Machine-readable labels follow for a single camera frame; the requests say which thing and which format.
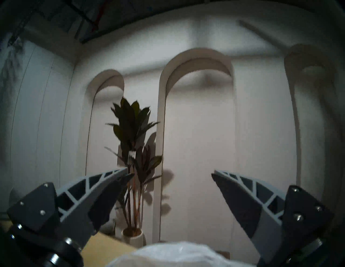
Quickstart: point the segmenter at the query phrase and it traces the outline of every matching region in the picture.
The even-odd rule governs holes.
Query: ceiling
[[[51,24],[58,26],[81,43],[85,43],[143,18],[176,8],[215,2],[217,0],[26,0],[24,2],[22,0],[22,4],[18,4],[20,0],[16,1],[16,6],[14,0],[3,1],[0,8],[6,3],[9,3],[9,6],[12,5],[13,12],[11,14],[17,17],[17,25],[20,20],[28,16],[27,14],[33,7],[37,7],[36,12],[40,16]],[[271,1],[323,14],[322,4],[325,1],[331,0]]]

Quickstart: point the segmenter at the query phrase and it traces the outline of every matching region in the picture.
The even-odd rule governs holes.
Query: white label
[[[133,158],[135,158],[136,151],[132,150],[128,152],[128,164],[134,164]]]

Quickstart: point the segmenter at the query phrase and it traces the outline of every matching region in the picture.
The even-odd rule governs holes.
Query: potted plant
[[[162,162],[162,156],[151,157],[150,147],[143,148],[143,146],[138,144],[138,140],[158,122],[147,123],[150,117],[150,108],[145,107],[141,110],[138,101],[130,105],[125,98],[122,98],[120,106],[115,103],[113,105],[114,108],[111,108],[111,110],[119,119],[119,124],[107,123],[107,125],[113,127],[114,134],[120,141],[121,156],[110,148],[105,148],[123,161],[128,168],[128,173],[135,172],[139,180],[139,185],[137,186],[136,180],[133,178],[118,198],[127,224],[127,228],[122,230],[121,239],[139,248],[143,246],[144,241],[143,232],[138,227],[138,218],[142,205],[142,191],[144,185],[160,177],[150,178],[150,175]]]

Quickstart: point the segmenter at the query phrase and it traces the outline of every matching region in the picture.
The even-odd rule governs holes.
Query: bolt head
[[[294,214],[294,218],[295,218],[295,220],[298,221],[298,222],[301,222],[301,221],[304,220],[303,215],[301,215],[301,214],[299,214],[299,213],[295,213],[295,214]]]

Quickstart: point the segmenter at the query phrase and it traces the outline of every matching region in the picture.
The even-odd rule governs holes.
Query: white plastic bag
[[[254,267],[227,260],[206,245],[189,242],[163,243],[123,255],[106,267]]]

